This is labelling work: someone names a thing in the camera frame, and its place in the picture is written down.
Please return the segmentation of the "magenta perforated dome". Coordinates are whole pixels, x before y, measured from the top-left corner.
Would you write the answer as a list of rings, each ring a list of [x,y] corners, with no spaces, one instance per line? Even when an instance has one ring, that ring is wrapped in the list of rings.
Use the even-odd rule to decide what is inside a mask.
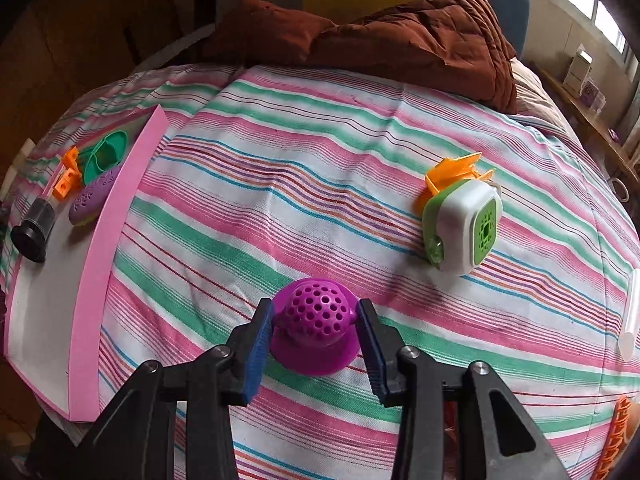
[[[358,299],[344,285],[324,278],[302,278],[272,298],[272,356],[288,370],[326,376],[356,359]]]

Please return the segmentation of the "green white rounded box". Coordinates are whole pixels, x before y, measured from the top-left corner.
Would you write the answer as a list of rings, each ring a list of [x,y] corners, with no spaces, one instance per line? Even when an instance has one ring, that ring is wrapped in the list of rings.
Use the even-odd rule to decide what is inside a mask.
[[[463,179],[430,198],[422,214],[425,255],[440,272],[470,274],[494,248],[502,216],[497,185]]]

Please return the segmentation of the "lilac patterned oval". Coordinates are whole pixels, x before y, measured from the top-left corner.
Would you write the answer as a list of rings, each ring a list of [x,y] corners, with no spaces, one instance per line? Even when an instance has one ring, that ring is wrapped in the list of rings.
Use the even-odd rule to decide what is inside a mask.
[[[84,226],[99,217],[122,165],[100,174],[76,196],[68,211],[72,226]]]

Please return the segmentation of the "orange finned plastic piece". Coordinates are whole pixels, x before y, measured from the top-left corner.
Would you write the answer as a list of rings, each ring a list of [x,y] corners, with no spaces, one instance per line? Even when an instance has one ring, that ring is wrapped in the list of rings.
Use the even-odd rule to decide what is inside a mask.
[[[426,203],[437,194],[445,191],[448,186],[462,180],[481,180],[489,182],[495,173],[495,168],[480,171],[476,164],[482,157],[481,152],[458,158],[443,158],[433,168],[424,174],[424,188],[413,201],[412,211],[422,214]]]

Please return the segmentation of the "green flanged cylinder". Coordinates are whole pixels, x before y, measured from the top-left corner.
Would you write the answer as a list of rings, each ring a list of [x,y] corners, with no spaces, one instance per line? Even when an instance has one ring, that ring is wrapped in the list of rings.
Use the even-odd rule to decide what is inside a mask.
[[[125,159],[128,146],[128,133],[125,130],[114,130],[93,146],[80,150],[77,163],[82,183],[88,185],[107,170],[118,166]]]

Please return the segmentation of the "orange plastic rack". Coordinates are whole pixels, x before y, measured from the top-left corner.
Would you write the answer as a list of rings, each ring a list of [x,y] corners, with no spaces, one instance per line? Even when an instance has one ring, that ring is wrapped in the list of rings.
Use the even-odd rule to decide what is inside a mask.
[[[607,479],[639,427],[639,396],[621,396],[614,413],[603,450],[591,478]]]

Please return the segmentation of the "pink white foam tray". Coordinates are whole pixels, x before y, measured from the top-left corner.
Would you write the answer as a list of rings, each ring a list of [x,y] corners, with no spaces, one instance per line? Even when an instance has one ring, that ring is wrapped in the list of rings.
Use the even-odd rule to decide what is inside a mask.
[[[63,203],[44,261],[16,260],[6,296],[4,355],[40,400],[73,422],[92,422],[100,412],[100,327],[115,250],[167,128],[160,106],[103,128],[124,129],[132,143],[99,217],[75,228],[68,220],[70,203]]]

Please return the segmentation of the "white translucent tube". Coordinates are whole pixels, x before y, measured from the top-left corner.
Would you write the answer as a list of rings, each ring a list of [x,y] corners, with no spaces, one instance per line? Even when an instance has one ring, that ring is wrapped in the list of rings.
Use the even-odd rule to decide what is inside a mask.
[[[634,356],[634,345],[639,333],[640,270],[634,269],[628,278],[627,296],[623,312],[622,327],[618,336],[618,351],[624,362]]]

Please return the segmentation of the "striped pink green bedspread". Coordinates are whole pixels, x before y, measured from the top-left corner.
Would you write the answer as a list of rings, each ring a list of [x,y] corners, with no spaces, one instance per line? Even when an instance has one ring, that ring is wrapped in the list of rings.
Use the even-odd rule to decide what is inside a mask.
[[[592,475],[616,400],[639,389],[617,349],[639,237],[574,134],[367,76],[179,66],[76,101],[13,183],[11,221],[72,145],[153,106],[169,126],[108,274],[101,403],[139,363],[192,360],[262,298],[321,276],[436,360],[488,362],[568,474]],[[419,200],[431,166],[471,153],[503,215],[487,260],[450,278],[424,259]]]

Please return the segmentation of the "black cylindrical funnel piece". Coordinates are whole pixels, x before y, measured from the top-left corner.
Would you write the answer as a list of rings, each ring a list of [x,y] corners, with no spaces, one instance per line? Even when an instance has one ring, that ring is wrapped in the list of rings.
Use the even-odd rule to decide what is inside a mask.
[[[22,222],[12,229],[12,243],[24,258],[34,263],[44,263],[54,222],[54,208],[45,198],[38,197]]]

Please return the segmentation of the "orange perforated block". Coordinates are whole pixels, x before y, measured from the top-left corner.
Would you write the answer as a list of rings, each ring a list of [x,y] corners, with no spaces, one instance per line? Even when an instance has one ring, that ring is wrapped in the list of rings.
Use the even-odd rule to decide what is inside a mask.
[[[51,196],[59,202],[65,200],[67,195],[81,184],[82,173],[77,163],[78,155],[78,148],[73,146],[62,157],[62,172],[51,192]]]

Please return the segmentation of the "wooden side desk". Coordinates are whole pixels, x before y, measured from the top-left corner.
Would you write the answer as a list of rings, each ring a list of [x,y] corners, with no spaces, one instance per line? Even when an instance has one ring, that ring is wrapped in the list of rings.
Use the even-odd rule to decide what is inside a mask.
[[[596,141],[603,148],[604,154],[611,159],[615,167],[622,172],[634,193],[639,192],[639,177],[631,165],[631,161],[620,144],[617,144],[610,132],[598,115],[585,107],[574,96],[571,96],[554,77],[537,64],[532,64],[532,70],[538,75],[544,88],[560,100],[559,107],[566,110],[570,117],[578,123],[577,131],[579,139],[584,142]]]

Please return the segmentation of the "pale pink pillow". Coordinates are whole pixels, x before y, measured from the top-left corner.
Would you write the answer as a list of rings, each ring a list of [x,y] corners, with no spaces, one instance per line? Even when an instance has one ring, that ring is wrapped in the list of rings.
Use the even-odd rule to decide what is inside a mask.
[[[519,115],[535,117],[548,122],[579,143],[574,129],[551,96],[544,90],[539,77],[518,58],[511,58],[510,62],[516,89],[516,112]]]

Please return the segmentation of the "purple small box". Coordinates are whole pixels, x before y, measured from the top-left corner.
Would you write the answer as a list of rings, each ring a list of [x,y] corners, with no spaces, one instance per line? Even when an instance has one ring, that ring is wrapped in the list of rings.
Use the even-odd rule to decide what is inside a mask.
[[[599,115],[605,107],[606,97],[594,82],[591,79],[588,79],[582,87],[580,102],[582,102],[588,110]]]

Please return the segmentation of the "white cardboard box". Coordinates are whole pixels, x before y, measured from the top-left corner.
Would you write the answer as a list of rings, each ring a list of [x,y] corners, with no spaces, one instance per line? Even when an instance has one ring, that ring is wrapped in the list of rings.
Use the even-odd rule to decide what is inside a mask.
[[[579,98],[582,94],[582,89],[589,78],[591,67],[592,56],[581,44],[576,50],[562,82],[563,88],[574,98]]]

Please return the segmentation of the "rust brown quilted blanket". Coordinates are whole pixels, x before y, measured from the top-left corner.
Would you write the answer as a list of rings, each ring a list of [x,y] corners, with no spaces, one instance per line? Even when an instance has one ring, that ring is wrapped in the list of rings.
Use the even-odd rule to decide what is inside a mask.
[[[416,0],[347,24],[264,0],[242,0],[203,44],[207,61],[335,68],[516,110],[511,61],[488,0]]]

